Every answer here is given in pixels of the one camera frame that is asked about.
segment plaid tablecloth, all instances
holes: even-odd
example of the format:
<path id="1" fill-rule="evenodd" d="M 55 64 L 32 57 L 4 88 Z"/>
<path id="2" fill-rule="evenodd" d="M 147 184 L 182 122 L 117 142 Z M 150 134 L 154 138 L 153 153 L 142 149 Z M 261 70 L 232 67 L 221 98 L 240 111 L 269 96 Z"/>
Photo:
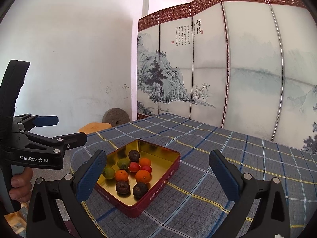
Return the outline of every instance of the plaid tablecloth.
<path id="1" fill-rule="evenodd" d="M 108 238 L 211 237 L 234 204 L 209 167 L 213 149 L 242 173 L 280 178 L 291 237 L 300 234 L 317 208 L 317 155 L 169 113 L 88 135 L 84 147 L 72 150 L 71 168 L 76 171 L 97 149 L 110 153 L 135 139 L 178 151 L 180 167 L 138 218 L 125 216 L 94 190 L 84 206 Z M 238 237 L 247 232 L 258 203 L 255 200 Z"/>

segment tangerine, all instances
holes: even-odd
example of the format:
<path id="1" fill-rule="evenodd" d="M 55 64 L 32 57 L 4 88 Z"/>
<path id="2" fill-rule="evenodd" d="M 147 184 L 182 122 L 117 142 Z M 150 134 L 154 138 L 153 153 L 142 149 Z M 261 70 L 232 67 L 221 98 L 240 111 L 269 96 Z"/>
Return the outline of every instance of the tangerine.
<path id="1" fill-rule="evenodd" d="M 125 170 L 118 170 L 115 173 L 116 181 L 127 181 L 129 179 L 129 174 Z"/>
<path id="2" fill-rule="evenodd" d="M 149 183 L 151 180 L 151 175 L 146 170 L 140 170 L 135 174 L 135 180 L 137 182 Z"/>
<path id="3" fill-rule="evenodd" d="M 143 166 L 151 166 L 151 164 L 152 164 L 152 162 L 151 162 L 151 160 L 149 160 L 148 158 L 141 158 L 140 160 L 139 160 L 139 165 L 141 166 L 141 167 L 143 167 Z"/>

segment red tin box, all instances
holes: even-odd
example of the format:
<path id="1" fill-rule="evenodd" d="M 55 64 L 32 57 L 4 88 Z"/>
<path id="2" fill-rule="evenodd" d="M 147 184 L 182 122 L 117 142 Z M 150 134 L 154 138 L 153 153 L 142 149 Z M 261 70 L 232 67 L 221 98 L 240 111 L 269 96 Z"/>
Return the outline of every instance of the red tin box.
<path id="1" fill-rule="evenodd" d="M 122 148 L 110 153 L 107 156 L 107 167 L 112 167 L 115 171 L 119 168 L 117 162 L 121 158 L 128 158 L 130 150 L 137 150 L 141 158 L 145 157 L 151 160 L 152 179 L 148 184 L 149 191 L 139 200 L 134 198 L 132 189 L 136 184 L 135 173 L 129 173 L 129 185 L 131 193 L 120 195 L 115 190 L 115 179 L 106 180 L 100 176 L 95 189 L 116 208 L 125 215 L 135 218 L 139 216 L 151 203 L 155 196 L 164 187 L 169 178 L 176 172 L 180 165 L 180 154 L 171 149 L 167 149 L 143 140 L 134 140 Z"/>

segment finger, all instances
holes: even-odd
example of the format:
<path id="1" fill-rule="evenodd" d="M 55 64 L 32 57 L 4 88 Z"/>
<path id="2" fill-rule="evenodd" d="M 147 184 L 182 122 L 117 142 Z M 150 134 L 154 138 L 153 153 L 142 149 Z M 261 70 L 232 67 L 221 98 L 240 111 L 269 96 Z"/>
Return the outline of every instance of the finger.
<path id="1" fill-rule="evenodd" d="M 19 188 L 12 188 L 9 191 L 10 198 L 13 200 L 20 199 L 31 192 L 32 185 L 28 182 L 25 186 Z"/>
<path id="2" fill-rule="evenodd" d="M 28 182 L 31 181 L 33 177 L 33 170 L 32 168 L 26 167 L 23 173 L 19 175 L 14 175 L 11 179 L 11 185 L 14 188 L 19 188 L 26 185 Z"/>
<path id="3" fill-rule="evenodd" d="M 20 199 L 17 199 L 17 201 L 19 202 L 28 202 L 31 198 L 31 192 L 29 192 L 26 196 L 20 198 Z"/>

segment wooden block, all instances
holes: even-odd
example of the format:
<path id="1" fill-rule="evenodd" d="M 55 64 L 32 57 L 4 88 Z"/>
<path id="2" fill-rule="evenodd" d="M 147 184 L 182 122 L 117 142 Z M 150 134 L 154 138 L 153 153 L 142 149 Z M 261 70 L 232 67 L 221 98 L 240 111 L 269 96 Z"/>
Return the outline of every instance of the wooden block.
<path id="1" fill-rule="evenodd" d="M 90 134 L 97 131 L 102 131 L 105 129 L 112 128 L 110 123 L 104 123 L 104 122 L 91 122 L 84 127 L 79 129 L 79 132 L 84 132 L 85 134 Z"/>

